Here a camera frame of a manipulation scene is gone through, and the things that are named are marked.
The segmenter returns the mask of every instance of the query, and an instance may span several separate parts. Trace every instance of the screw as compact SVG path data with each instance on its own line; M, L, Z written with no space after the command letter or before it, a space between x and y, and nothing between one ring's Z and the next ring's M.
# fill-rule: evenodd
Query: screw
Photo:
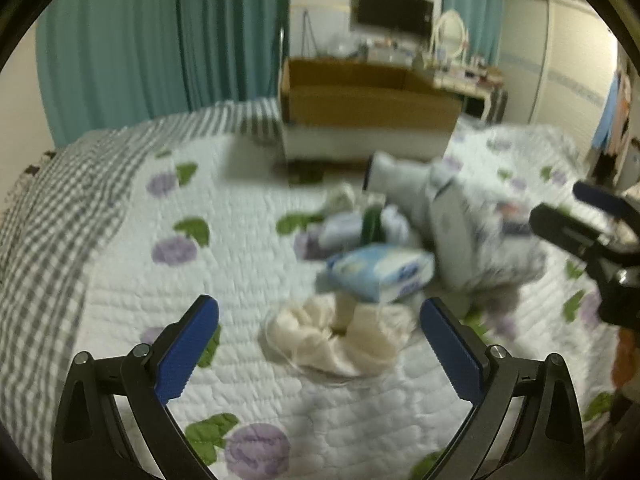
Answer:
M626 283L626 269L620 269L616 272L616 280L620 285Z
M150 351L151 346L144 343L140 343L139 345L135 345L133 347L133 355L135 355L136 357L144 357L145 355L148 355Z
M500 345L493 345L489 352L491 352L491 355L496 359L504 359L505 357L507 357L507 355L509 355L509 353Z
M87 352L80 352L76 354L76 357L74 357L74 362L77 365L83 365L88 360L89 360L89 354Z

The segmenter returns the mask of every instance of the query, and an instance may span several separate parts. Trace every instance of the television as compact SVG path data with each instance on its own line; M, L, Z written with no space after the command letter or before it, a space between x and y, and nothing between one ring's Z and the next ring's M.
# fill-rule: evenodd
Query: television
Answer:
M358 23L407 32L425 39L431 36L433 2L429 0L360 0Z

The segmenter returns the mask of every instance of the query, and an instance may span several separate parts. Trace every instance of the bed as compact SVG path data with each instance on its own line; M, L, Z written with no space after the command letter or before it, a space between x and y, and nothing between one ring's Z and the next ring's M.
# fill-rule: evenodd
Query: bed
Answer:
M214 425L225 437L196 444L221 480L409 479L452 438L470 405L456 398L422 338L412 339L389 375L342 387L265 351L265 316L313 293L322 269L298 262L290 237L274 228L291 210L316 208L325 192L290 188L274 170L282 156L278 117L274 100L221 103L88 133L9 212L0 230L0 421L43 478L50 478L52 427L73 354L123 354L202 293L220 303L220 341L169 407L182 429ZM444 161L460 178L605 225L572 199L584 168L551 128L482 129L461 120ZM175 239L188 230L195 243L180 247ZM505 336L490 313L475 324L514 354L565 357L589 439L613 391L616 332L593 316L593 283L565 254L548 251L547 274L520 289L509 313L518 335ZM157 474L121 409L143 465ZM273 459L256 464L257 452Z

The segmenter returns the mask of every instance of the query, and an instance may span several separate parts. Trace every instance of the tissue box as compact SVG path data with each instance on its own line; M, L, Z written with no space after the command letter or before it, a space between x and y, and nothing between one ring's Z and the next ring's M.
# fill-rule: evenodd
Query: tissue box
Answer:
M427 251L371 244L327 261L329 275L370 303L391 303L429 283L435 267Z

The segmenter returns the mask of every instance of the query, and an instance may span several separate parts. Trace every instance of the wardrobe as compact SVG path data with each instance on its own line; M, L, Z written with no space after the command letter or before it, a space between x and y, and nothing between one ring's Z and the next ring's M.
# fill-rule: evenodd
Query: wardrobe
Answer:
M551 124L585 156L616 69L618 42L578 0L505 0L498 65L504 122Z

